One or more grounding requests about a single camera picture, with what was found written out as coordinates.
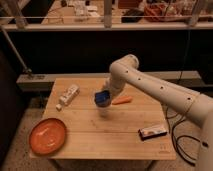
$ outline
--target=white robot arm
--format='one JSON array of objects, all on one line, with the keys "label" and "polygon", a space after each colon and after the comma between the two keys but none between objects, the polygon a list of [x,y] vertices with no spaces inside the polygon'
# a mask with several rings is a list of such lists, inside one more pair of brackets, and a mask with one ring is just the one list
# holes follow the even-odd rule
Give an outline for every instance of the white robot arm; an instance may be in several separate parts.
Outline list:
[{"label": "white robot arm", "polygon": [[186,116],[202,129],[196,170],[213,170],[213,99],[197,91],[146,75],[137,70],[139,61],[126,55],[110,65],[110,78],[103,89],[111,99],[129,83]]}]

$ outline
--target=black cable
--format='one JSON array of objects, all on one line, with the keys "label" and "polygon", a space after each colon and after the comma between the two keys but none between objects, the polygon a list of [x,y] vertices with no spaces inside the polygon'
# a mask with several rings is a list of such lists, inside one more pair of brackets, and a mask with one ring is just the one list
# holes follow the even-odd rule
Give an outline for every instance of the black cable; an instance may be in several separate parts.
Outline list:
[{"label": "black cable", "polygon": [[188,29],[186,49],[185,49],[185,53],[184,53],[184,56],[183,56],[183,64],[182,64],[182,67],[181,67],[179,79],[177,80],[177,84],[180,84],[180,80],[182,79],[183,70],[185,68],[186,59],[187,59],[187,56],[188,56],[188,53],[189,53],[190,42],[191,42],[191,31],[190,31],[190,29]]},{"label": "black cable", "polygon": [[166,109],[166,119],[174,119],[179,115],[178,113],[176,113],[173,116],[168,116],[168,110],[169,110],[169,107],[167,107],[167,109]]},{"label": "black cable", "polygon": [[174,123],[174,125],[172,126],[172,129],[171,129],[171,138],[172,138],[172,144],[174,146],[174,149],[175,151],[178,153],[178,155],[186,162],[188,163],[189,165],[191,166],[195,166],[195,161],[196,159],[194,157],[191,157],[189,154],[187,154],[184,149],[181,147],[181,145],[179,144],[179,141],[180,139],[182,138],[190,138],[192,140],[195,140],[197,142],[200,142],[199,139],[193,137],[193,136],[190,136],[190,135],[181,135],[181,136],[178,136],[176,137],[174,132],[175,132],[175,129],[178,125],[182,124],[183,122],[187,121],[185,119],[184,116],[182,116],[178,121],[176,121]]},{"label": "black cable", "polygon": [[167,121],[167,125],[168,125],[168,129],[169,129],[169,133],[170,133],[170,129],[171,129],[171,126],[170,126],[170,123],[169,123],[169,119],[168,119],[168,110],[169,110],[169,107],[166,108],[166,111],[165,111],[165,115],[166,115],[166,121]]},{"label": "black cable", "polygon": [[187,153],[183,150],[183,148],[180,146],[179,141],[180,141],[181,139],[183,139],[183,138],[192,139],[192,140],[197,141],[198,143],[200,143],[200,140],[197,139],[197,138],[195,138],[195,137],[193,137],[193,136],[190,136],[190,135],[181,135],[181,136],[177,137],[177,141],[176,141],[178,149],[180,149],[180,150],[184,153],[184,155],[186,155],[188,158],[190,158],[190,159],[192,159],[192,160],[196,160],[196,158],[191,157],[191,156],[190,156],[189,154],[187,154]]}]

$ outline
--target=orange plate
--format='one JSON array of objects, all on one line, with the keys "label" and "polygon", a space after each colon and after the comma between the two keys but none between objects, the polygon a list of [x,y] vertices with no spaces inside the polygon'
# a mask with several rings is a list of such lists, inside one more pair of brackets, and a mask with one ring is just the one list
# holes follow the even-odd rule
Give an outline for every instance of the orange plate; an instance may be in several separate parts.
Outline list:
[{"label": "orange plate", "polygon": [[64,144],[65,138],[65,124],[59,119],[49,118],[33,128],[29,143],[34,153],[45,155],[58,150]]}]

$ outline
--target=concrete floor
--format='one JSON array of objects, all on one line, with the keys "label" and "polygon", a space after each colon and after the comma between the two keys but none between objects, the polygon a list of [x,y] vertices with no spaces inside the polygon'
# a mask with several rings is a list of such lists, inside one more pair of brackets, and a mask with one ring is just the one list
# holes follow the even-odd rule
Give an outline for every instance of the concrete floor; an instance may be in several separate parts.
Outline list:
[{"label": "concrete floor", "polygon": [[[29,105],[17,129],[11,148],[5,159],[2,171],[55,171],[56,169],[46,159],[29,158],[28,137],[32,128],[42,117],[44,108],[35,105],[35,101]],[[200,130],[185,122],[176,130],[177,135],[188,134],[199,137]],[[184,149],[192,156],[197,155],[198,143],[191,140],[181,142]],[[148,164],[147,161],[115,161],[115,160],[59,160],[58,163],[70,171],[142,171]],[[178,155],[174,161],[158,161],[153,171],[193,171],[194,167],[185,163]]]}]

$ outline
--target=tabletop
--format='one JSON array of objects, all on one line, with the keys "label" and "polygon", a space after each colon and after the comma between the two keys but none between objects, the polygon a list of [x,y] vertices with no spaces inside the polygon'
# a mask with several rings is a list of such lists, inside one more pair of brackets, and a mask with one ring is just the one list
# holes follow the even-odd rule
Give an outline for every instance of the tabletop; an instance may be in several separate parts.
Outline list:
[{"label": "tabletop", "polygon": [[[175,151],[169,134],[141,141],[140,128],[167,123],[161,104],[140,90],[126,84],[120,95],[133,97],[131,103],[98,108],[94,93],[105,78],[58,78],[48,99],[42,119],[58,118],[67,127],[67,138],[55,159],[127,159],[174,160]],[[77,84],[80,93],[69,106],[56,110],[60,95]]]},{"label": "tabletop", "polygon": [[[41,24],[97,24],[103,23],[104,16],[104,1],[103,0],[91,0],[90,5],[97,7],[97,13],[99,17],[88,17],[84,20],[76,20],[77,17],[74,12],[74,7],[61,6],[61,1],[55,0],[52,4],[47,15],[44,17]],[[128,9],[118,8],[118,1],[112,4],[112,23],[120,24],[122,15]],[[148,21],[141,19],[138,23],[148,23]]]}]

